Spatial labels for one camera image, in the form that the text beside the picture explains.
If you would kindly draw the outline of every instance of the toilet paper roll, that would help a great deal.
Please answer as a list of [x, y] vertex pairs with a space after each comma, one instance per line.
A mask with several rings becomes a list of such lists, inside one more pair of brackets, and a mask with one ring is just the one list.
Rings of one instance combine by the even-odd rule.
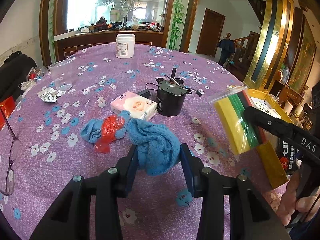
[[286, 103], [284, 104], [283, 110], [285, 111], [285, 113], [286, 113], [287, 115], [290, 114], [292, 108], [293, 108], [293, 105], [291, 105], [291, 103], [290, 103], [289, 101], [286, 101]]
[[293, 112], [294, 116], [298, 118], [299, 115], [302, 113], [302, 110], [303, 110], [303, 106], [301, 104], [298, 104], [298, 106]]

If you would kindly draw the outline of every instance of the gold pillar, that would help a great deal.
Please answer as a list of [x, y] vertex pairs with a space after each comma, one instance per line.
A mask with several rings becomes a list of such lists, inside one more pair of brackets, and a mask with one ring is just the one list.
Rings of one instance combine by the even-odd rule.
[[293, 12], [293, 0], [267, 0], [259, 42], [244, 79], [248, 87], [270, 92], [287, 53]]

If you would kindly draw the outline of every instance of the wooden door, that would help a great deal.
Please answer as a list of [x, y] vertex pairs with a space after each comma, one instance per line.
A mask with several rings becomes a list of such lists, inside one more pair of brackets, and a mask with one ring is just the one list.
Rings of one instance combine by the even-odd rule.
[[217, 51], [225, 16], [205, 9], [197, 53], [214, 57]]

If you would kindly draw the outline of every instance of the blue towel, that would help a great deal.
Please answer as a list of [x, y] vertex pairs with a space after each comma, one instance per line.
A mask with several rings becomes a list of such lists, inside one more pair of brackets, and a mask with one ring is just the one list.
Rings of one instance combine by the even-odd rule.
[[[116, 131], [116, 139], [121, 139], [124, 137], [124, 134], [127, 130], [127, 124], [130, 119], [129, 111], [122, 111], [118, 116], [122, 116], [125, 120], [124, 125], [121, 129]], [[83, 140], [96, 143], [97, 140], [101, 137], [101, 127], [103, 124], [103, 119], [91, 119], [89, 122], [81, 129], [80, 136]]]
[[139, 168], [150, 176], [166, 173], [179, 162], [180, 142], [163, 124], [131, 119], [128, 135], [138, 151]]

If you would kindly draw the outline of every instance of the wooden counter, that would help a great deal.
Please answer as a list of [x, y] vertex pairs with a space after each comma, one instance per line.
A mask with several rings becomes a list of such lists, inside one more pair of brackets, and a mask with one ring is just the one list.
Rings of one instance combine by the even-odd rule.
[[72, 54], [95, 45], [116, 42], [117, 34], [130, 33], [136, 35], [136, 43], [161, 47], [163, 33], [153, 31], [105, 31], [75, 35], [63, 40], [55, 41], [57, 61], [61, 61]]

